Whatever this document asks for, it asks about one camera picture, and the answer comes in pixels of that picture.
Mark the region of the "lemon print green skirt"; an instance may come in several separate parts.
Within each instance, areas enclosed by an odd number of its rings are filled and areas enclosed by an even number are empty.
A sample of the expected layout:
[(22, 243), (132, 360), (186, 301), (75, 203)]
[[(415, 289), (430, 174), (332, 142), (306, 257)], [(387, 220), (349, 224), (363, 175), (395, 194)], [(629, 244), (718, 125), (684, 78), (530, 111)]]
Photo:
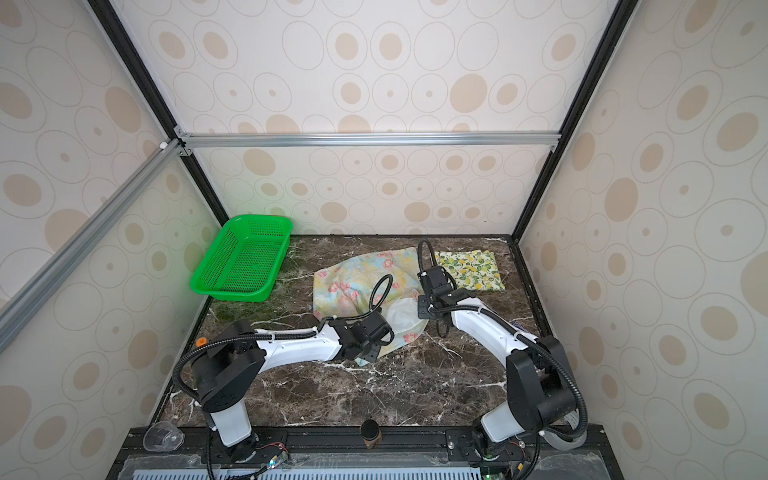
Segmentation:
[(474, 291), (504, 291), (498, 264), (493, 252), (437, 252), (436, 259), (454, 278), (459, 288)]

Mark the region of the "floral pastel skirt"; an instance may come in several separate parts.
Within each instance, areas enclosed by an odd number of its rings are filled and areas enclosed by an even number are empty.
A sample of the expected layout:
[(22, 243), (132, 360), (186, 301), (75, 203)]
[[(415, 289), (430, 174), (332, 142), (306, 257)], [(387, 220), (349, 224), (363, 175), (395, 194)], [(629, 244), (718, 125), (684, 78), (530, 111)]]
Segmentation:
[(417, 299), (423, 294), (417, 273), (414, 247), (363, 254), (323, 268), (313, 277), (313, 314), (317, 319), (363, 314), (369, 300), (378, 301), (385, 289), (375, 291), (375, 284), (384, 275), (392, 275), (393, 286), (382, 309), (395, 338), (381, 349), (383, 357), (417, 340), (428, 323), (417, 315)]

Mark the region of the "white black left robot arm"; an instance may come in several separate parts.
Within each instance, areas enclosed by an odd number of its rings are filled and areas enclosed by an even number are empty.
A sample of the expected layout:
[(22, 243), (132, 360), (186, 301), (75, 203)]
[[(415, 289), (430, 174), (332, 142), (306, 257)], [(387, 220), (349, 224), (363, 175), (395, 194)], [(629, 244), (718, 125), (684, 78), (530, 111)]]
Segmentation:
[(375, 284), (363, 314), (321, 320), (299, 330), (256, 331), (235, 325), (228, 337), (198, 345), (174, 365), (172, 382), (201, 407), (206, 424), (225, 447), (252, 435), (245, 395), (259, 373), (303, 362), (334, 362), (364, 357), (373, 362), (395, 333), (382, 314), (394, 279), (391, 274)]

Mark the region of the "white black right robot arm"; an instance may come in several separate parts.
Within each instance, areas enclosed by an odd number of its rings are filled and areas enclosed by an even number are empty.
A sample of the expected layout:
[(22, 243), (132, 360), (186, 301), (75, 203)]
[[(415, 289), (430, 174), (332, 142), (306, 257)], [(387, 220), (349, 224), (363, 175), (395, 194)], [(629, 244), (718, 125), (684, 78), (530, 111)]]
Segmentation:
[(431, 242), (417, 246), (421, 318), (436, 322), (438, 334), (450, 329), (474, 338), (505, 367), (506, 400), (480, 417), (476, 443), (481, 448), (532, 434), (559, 450), (586, 441), (588, 412), (562, 344), (512, 325), (479, 298), (458, 286), (437, 262)]

